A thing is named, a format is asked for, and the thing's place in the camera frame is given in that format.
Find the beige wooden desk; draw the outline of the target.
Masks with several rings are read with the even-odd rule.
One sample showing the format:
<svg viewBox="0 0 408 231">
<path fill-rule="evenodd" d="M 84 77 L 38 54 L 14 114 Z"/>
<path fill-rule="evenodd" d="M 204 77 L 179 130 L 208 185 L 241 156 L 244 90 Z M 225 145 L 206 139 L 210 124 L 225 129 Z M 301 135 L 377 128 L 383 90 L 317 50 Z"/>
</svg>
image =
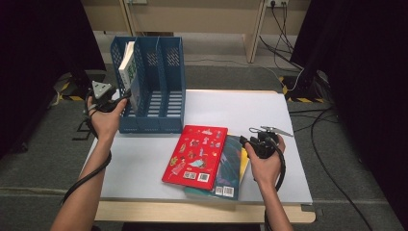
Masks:
<svg viewBox="0 0 408 231">
<path fill-rule="evenodd" d="M 80 0 L 94 31 L 210 33 L 242 36 L 246 60 L 255 61 L 260 35 L 278 35 L 281 26 L 296 36 L 311 0 L 289 0 L 287 7 L 267 7 L 267 0 Z"/>
</svg>

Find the wooden table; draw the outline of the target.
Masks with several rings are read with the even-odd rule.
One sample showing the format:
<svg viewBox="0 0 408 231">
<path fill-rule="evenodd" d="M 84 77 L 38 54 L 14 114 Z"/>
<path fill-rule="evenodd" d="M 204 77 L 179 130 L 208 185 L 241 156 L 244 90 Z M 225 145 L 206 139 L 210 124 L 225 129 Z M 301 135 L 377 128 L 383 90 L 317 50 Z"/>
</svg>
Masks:
<svg viewBox="0 0 408 231">
<path fill-rule="evenodd" d="M 135 222 L 262 223 L 264 210 L 262 197 L 248 168 L 240 184 L 237 201 L 101 198 L 96 218 Z"/>
</svg>

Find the blue file rack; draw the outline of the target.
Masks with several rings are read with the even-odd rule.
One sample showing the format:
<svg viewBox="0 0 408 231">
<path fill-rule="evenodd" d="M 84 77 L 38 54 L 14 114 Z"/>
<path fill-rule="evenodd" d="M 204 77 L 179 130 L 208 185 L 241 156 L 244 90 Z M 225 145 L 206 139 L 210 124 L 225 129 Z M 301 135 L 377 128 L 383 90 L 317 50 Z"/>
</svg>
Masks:
<svg viewBox="0 0 408 231">
<path fill-rule="evenodd" d="M 186 78 L 183 42 L 178 37 L 116 37 L 111 43 L 114 69 L 125 46 L 135 44 L 140 101 L 127 106 L 120 119 L 122 134 L 179 134 L 184 128 Z"/>
</svg>

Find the yellow book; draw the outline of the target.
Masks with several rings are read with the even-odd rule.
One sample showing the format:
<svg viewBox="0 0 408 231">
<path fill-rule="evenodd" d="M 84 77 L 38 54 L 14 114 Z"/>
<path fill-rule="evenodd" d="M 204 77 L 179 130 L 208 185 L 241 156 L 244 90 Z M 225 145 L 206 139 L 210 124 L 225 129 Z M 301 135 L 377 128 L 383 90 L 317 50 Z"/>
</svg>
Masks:
<svg viewBox="0 0 408 231">
<path fill-rule="evenodd" d="M 241 137 L 240 136 L 234 136 L 229 134 L 228 135 L 228 141 L 231 143 L 233 146 L 236 155 L 240 158 L 241 163 L 240 163 L 240 181 L 243 180 L 247 165 L 249 163 L 249 158 L 247 157 L 247 152 L 244 149 L 244 145 L 241 143 Z"/>
</svg>

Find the person's right hand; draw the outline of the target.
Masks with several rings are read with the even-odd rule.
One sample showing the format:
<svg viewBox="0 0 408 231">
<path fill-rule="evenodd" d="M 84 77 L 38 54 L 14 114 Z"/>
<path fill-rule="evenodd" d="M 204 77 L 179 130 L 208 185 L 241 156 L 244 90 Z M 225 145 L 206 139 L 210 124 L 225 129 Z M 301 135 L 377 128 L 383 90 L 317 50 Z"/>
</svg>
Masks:
<svg viewBox="0 0 408 231">
<path fill-rule="evenodd" d="M 279 153 L 275 152 L 267 159 L 260 159 L 248 142 L 245 144 L 245 149 L 251 163 L 252 175 L 258 186 L 274 190 L 281 172 Z"/>
</svg>

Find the black curtain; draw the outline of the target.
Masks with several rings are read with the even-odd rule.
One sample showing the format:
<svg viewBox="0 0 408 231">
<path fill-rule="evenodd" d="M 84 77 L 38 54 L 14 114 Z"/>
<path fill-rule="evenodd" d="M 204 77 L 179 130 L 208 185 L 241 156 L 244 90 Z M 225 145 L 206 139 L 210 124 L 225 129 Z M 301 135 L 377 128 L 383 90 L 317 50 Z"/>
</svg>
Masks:
<svg viewBox="0 0 408 231">
<path fill-rule="evenodd" d="M 66 73 L 104 61 L 81 0 L 0 0 L 0 158 L 31 135 Z"/>
<path fill-rule="evenodd" d="M 408 231 L 408 0 L 310 0 L 292 60 L 327 74 L 351 140 Z"/>
</svg>

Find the white table board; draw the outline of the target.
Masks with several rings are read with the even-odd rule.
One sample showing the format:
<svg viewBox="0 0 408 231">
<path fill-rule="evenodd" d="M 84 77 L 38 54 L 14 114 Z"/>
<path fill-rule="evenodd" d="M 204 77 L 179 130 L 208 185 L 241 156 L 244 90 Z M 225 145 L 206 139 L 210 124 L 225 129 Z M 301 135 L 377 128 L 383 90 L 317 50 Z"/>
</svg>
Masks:
<svg viewBox="0 0 408 231">
<path fill-rule="evenodd" d="M 269 126 L 286 133 L 286 175 L 278 191 L 285 204 L 310 204 L 312 196 L 299 158 L 285 97 L 268 91 L 187 90 L 184 122 L 226 127 L 251 137 L 250 128 Z M 107 200 L 205 200 L 162 181 L 179 136 L 116 134 L 101 198 Z"/>
</svg>

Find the black stand base striped tape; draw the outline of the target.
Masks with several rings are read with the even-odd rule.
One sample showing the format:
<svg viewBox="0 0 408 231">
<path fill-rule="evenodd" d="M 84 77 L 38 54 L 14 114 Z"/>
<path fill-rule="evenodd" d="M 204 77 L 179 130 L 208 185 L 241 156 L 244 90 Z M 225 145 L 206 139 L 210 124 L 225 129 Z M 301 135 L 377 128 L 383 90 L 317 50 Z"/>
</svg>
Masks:
<svg viewBox="0 0 408 231">
<path fill-rule="evenodd" d="M 58 100 L 81 101 L 85 99 L 91 82 L 102 82 L 105 73 L 102 71 L 79 71 L 78 73 L 67 72 L 56 82 L 54 90 Z"/>
<path fill-rule="evenodd" d="M 323 103 L 323 90 L 315 77 L 305 78 L 300 73 L 279 77 L 282 92 L 288 102 Z"/>
</svg>

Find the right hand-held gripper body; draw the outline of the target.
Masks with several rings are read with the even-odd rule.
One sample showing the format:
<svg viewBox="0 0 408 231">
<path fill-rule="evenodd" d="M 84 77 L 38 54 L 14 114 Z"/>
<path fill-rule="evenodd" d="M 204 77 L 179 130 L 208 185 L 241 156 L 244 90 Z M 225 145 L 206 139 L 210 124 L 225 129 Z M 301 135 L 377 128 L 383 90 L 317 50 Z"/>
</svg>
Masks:
<svg viewBox="0 0 408 231">
<path fill-rule="evenodd" d="M 292 134 L 285 132 L 276 127 L 261 126 L 260 128 L 250 128 L 249 131 L 256 134 L 256 137 L 251 137 L 249 143 L 254 149 L 256 155 L 261 159 L 269 158 L 279 144 L 279 135 L 291 137 Z"/>
</svg>

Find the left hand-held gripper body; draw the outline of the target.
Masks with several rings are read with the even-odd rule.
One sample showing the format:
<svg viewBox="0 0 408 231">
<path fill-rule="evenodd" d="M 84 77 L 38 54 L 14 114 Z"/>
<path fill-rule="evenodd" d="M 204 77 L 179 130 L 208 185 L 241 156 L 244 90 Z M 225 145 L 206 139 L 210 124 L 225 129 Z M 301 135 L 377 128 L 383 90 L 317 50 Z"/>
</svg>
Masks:
<svg viewBox="0 0 408 231">
<path fill-rule="evenodd" d="M 92 81 L 87 93 L 87 111 L 113 112 L 122 100 L 122 97 L 113 99 L 115 93 L 116 88 L 111 84 Z"/>
</svg>

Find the teal illustrated book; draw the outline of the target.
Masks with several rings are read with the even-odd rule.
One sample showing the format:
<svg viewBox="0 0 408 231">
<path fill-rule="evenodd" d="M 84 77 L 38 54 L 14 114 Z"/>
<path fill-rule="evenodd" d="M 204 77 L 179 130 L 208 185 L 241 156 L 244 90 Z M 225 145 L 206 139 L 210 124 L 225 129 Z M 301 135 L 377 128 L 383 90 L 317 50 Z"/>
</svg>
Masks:
<svg viewBox="0 0 408 231">
<path fill-rule="evenodd" d="M 240 163 L 241 160 L 236 155 L 227 136 L 218 166 L 214 187 L 211 190 L 185 187 L 184 193 L 188 197 L 238 200 L 241 184 Z"/>
</svg>

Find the person's left hand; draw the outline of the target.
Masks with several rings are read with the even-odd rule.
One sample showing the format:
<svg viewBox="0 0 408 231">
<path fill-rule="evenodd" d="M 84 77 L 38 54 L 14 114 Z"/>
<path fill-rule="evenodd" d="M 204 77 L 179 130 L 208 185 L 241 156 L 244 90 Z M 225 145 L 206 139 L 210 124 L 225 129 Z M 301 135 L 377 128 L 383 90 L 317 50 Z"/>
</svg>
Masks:
<svg viewBox="0 0 408 231">
<path fill-rule="evenodd" d="M 112 141 L 119 127 L 120 115 L 127 105 L 127 100 L 119 101 L 115 109 L 109 113 L 102 113 L 92 107 L 92 98 L 87 101 L 88 115 L 97 138 L 100 141 Z"/>
</svg>

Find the white picture-grid book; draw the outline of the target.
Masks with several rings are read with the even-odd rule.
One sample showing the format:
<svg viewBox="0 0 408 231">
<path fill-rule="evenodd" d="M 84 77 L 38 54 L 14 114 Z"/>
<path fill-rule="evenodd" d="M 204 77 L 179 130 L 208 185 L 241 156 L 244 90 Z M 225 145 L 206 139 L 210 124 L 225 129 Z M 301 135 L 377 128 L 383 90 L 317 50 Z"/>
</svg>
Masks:
<svg viewBox="0 0 408 231">
<path fill-rule="evenodd" d="M 130 91 L 130 103 L 134 114 L 137 113 L 140 104 L 140 83 L 134 51 L 135 42 L 129 41 L 125 45 L 125 52 L 118 68 L 122 83 L 126 91 Z"/>
</svg>

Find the red book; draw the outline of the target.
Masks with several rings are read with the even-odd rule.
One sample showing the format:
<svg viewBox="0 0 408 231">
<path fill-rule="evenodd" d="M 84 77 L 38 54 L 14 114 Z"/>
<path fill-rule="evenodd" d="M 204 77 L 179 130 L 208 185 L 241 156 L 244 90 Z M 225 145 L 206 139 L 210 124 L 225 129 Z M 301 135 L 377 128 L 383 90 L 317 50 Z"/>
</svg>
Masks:
<svg viewBox="0 0 408 231">
<path fill-rule="evenodd" d="M 226 127 L 186 125 L 168 161 L 162 181 L 211 190 L 227 133 Z"/>
</svg>

